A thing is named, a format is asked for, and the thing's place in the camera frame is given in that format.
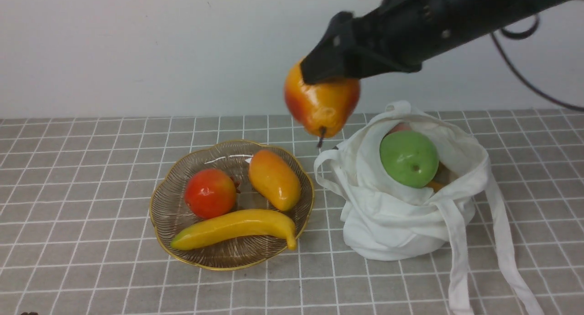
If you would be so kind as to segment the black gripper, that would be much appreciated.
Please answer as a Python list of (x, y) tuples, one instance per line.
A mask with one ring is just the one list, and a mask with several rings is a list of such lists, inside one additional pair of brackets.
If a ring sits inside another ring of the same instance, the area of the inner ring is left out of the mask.
[(334, 79), (365, 79), (392, 72), (413, 73), (446, 51), (447, 6), (442, 0), (415, 0), (363, 17), (341, 11), (330, 20), (316, 47), (301, 61), (310, 85)]

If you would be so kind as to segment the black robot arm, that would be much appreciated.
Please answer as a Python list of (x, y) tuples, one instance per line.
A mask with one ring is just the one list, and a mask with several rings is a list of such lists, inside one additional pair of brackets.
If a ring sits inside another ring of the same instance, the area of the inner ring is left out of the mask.
[(571, 0), (382, 0), (337, 13), (301, 61), (307, 84), (415, 73), (425, 60)]

